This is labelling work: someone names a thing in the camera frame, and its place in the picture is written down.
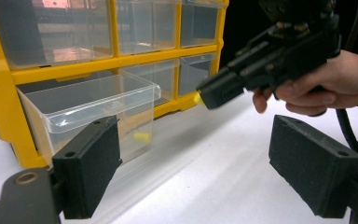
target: yellow storage cabinet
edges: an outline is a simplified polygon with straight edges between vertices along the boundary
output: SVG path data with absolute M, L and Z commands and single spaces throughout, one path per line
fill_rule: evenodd
M 151 81 L 139 88 L 152 91 L 152 119 L 194 106 L 200 67 L 192 64 L 202 64 L 201 77 L 217 72 L 227 6 L 228 0 L 0 0 L 0 139 L 24 168 L 48 165 L 20 87 L 102 71 Z

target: finger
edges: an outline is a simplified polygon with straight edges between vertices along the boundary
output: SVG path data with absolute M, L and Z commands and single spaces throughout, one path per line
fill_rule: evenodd
M 324 113 L 327 110 L 327 106 L 299 106 L 286 103 L 286 109 L 300 115 L 315 116 Z
M 327 112 L 327 109 L 325 109 L 325 111 L 321 112 L 321 113 L 318 113 L 318 114 L 314 114 L 314 115 L 309 115 L 310 117 L 319 117 L 323 114 L 325 114 Z
M 286 102 L 298 106 L 332 105 L 337 96 L 331 91 L 312 91 Z
M 265 90 L 254 90 L 253 95 L 253 103 L 255 105 L 255 110 L 257 113 L 264 113 L 267 109 L 267 100 L 272 94 L 272 90 L 270 88 Z
M 284 101 L 288 101 L 312 91 L 325 82 L 327 77 L 325 75 L 326 69 L 326 64 L 324 64 L 299 79 L 286 81 L 277 88 L 277 96 Z
M 342 109 L 358 106 L 358 95 L 337 94 L 337 99 L 329 108 Z

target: black cable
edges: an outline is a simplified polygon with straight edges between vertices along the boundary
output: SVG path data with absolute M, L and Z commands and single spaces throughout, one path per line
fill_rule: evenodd
M 356 17 L 353 22 L 353 26 L 351 28 L 350 35 L 348 37 L 348 41 L 345 45 L 345 50 L 351 50 L 353 48 L 354 42 L 358 35 L 358 5 L 357 5 L 357 12 Z M 345 139 L 348 142 L 348 145 L 351 149 L 358 152 L 358 141 L 353 133 L 353 129 L 351 128 L 351 123 L 348 118 L 348 113 L 346 109 L 336 109 L 337 118 L 339 122 L 339 126 L 341 127 L 341 131 L 344 134 Z

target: yellow frame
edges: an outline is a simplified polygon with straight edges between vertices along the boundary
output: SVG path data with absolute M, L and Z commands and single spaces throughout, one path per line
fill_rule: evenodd
M 111 1 L 113 4 L 110 4 L 110 10 L 115 12 L 115 1 Z M 218 12 L 215 43 L 209 46 L 188 49 L 180 48 L 179 41 L 182 6 L 179 4 L 176 6 L 177 25 L 175 49 L 139 55 L 118 56 L 118 37 L 116 32 L 117 19 L 115 16 L 112 16 L 111 18 L 114 57 L 109 59 L 12 71 L 7 64 L 7 59 L 0 43 L 0 139 L 9 142 L 12 145 L 20 165 L 24 168 L 44 167 L 47 165 L 34 146 L 34 141 L 16 90 L 16 86 L 20 84 L 48 79 L 68 79 L 96 71 L 119 68 L 136 63 L 153 63 L 210 52 L 215 52 L 217 55 L 216 60 L 213 60 L 211 72 L 217 72 L 220 61 L 220 51 L 223 47 L 223 30 L 228 0 L 222 0 L 222 2 L 224 2 L 224 6 L 220 8 Z M 186 110 L 195 105 L 193 102 L 194 94 L 188 94 L 183 97 L 178 96 L 178 71 L 179 68 L 176 68 L 173 99 L 162 105 L 155 106 L 155 118 L 177 110 Z

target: white table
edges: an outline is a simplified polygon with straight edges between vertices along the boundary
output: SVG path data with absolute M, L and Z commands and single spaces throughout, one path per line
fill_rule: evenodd
M 335 110 L 318 118 L 269 101 L 259 115 L 246 93 L 208 111 L 195 106 L 154 121 L 150 150 L 118 168 L 93 218 L 63 223 L 349 223 L 316 217 L 269 165 L 275 114 L 302 119 L 347 145 Z M 348 109 L 358 137 L 358 108 Z M 22 168 L 0 141 L 0 189 Z

